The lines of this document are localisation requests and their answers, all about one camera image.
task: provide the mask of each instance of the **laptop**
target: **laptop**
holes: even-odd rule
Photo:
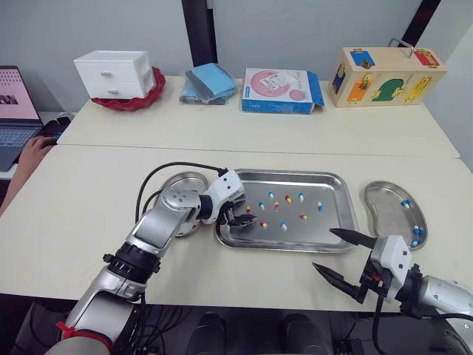
[[[11,168],[42,126],[18,67],[0,66],[0,172]]]

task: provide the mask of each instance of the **laptop keyboard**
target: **laptop keyboard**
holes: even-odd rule
[[[0,147],[21,148],[35,132],[35,129],[0,129]]]

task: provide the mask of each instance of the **white drawer cabinet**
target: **white drawer cabinet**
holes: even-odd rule
[[[96,50],[74,64],[91,98],[144,98],[155,86],[145,51]]]

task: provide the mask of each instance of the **box handle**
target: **box handle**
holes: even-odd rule
[[[397,38],[391,38],[391,41],[389,41],[389,44],[387,45],[388,47],[391,47],[391,44],[393,42],[398,42],[399,44],[403,44],[404,46],[406,46],[407,48],[409,48],[411,50],[411,52],[409,53],[409,55],[407,56],[407,58],[411,58],[412,57],[412,54],[414,53],[414,46],[412,46],[411,44],[403,41],[402,39],[397,39]]]

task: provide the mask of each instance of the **wooden toy box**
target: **wooden toy box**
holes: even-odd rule
[[[336,107],[416,105],[446,71],[431,49],[344,48],[330,93]]]

